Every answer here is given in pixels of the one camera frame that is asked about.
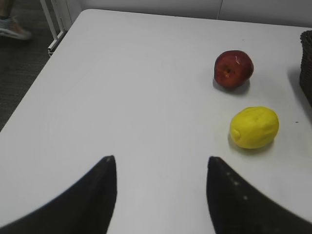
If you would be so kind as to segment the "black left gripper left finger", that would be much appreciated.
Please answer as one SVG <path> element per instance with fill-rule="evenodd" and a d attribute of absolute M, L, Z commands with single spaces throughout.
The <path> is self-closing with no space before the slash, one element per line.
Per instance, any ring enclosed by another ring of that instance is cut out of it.
<path fill-rule="evenodd" d="M 2 234 L 105 234 L 117 199 L 114 156 L 103 157 L 49 203 L 1 227 Z"/>

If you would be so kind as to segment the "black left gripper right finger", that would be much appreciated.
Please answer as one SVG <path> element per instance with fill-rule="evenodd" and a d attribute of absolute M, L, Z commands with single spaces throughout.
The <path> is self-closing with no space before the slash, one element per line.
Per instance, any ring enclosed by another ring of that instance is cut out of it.
<path fill-rule="evenodd" d="M 207 202 L 217 234 L 310 234 L 312 224 L 249 184 L 222 158 L 211 156 Z"/>

